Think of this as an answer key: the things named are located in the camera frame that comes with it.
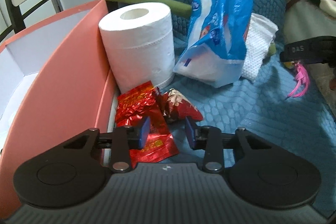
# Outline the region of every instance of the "metal screw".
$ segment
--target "metal screw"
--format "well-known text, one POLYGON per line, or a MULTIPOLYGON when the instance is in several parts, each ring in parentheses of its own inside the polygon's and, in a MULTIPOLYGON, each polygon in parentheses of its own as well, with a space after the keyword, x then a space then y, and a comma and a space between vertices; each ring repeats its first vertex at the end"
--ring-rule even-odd
POLYGON ((218 171, 222 168, 222 165, 219 162, 210 161, 205 165, 205 168, 210 171, 218 171))
POLYGON ((115 162, 112 165, 112 167, 114 170, 117 170, 117 171, 125 171, 129 168, 129 164, 127 162, 119 161, 119 162, 115 162))

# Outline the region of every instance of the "shiny red foil packet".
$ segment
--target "shiny red foil packet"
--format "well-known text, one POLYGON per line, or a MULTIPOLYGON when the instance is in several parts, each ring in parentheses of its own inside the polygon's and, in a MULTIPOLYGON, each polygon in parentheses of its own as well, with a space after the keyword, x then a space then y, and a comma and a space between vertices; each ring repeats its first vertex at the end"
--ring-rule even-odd
POLYGON ((195 121, 203 120, 201 112, 176 89, 164 93, 161 104, 164 104, 164 117, 167 121, 184 120, 186 116, 195 121))
POLYGON ((145 116, 151 119, 151 132, 142 150, 131 149, 132 166, 138 162, 159 162, 179 153, 162 115, 160 92, 146 82, 118 97, 115 122, 118 127, 137 123, 145 116))

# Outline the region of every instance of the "pink ribbon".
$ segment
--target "pink ribbon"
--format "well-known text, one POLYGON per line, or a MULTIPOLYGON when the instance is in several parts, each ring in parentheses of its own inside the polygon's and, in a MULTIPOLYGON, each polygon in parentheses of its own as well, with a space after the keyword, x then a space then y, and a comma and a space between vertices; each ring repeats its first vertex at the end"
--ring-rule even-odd
POLYGON ((303 96, 307 92, 308 87, 310 85, 308 72, 301 63, 295 64, 295 70, 297 71, 297 75, 295 77, 297 84, 293 89, 293 91, 290 94, 288 94, 288 97, 294 97, 294 98, 303 96), (304 85, 304 89, 301 92, 294 94, 301 85, 304 85))

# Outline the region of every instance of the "blue upholstery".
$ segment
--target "blue upholstery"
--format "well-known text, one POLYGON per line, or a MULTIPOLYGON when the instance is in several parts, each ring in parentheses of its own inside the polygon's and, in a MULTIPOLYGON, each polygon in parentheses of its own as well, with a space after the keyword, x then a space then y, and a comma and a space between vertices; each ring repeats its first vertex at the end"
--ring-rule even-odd
MULTIPOLYGON (((191 0, 178 0, 188 4, 191 0)), ((254 12, 275 22, 278 47, 282 45, 286 0, 254 0, 254 12)), ((188 20, 173 16, 175 53, 186 46, 188 20)), ((278 53, 263 65, 254 84, 241 80, 233 85, 214 89, 201 82, 177 75, 171 87, 181 91, 204 116, 200 125, 213 125, 233 133, 237 126, 282 146, 311 161, 321 172, 322 186, 314 206, 324 215, 336 209, 336 126, 322 95, 313 82, 302 98, 286 99, 295 87, 293 75, 279 62, 278 53)), ((201 161, 202 151, 191 151, 181 125, 172 131, 180 154, 166 162, 201 161)), ((226 165, 234 163, 225 152, 226 165)))

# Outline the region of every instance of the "blue plastic package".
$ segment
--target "blue plastic package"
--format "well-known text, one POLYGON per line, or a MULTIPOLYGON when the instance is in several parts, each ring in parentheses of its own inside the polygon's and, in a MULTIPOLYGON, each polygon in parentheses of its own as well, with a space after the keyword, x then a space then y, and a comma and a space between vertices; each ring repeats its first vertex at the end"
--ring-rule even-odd
POLYGON ((193 0, 188 46, 174 72, 215 88, 237 81, 253 0, 193 0))

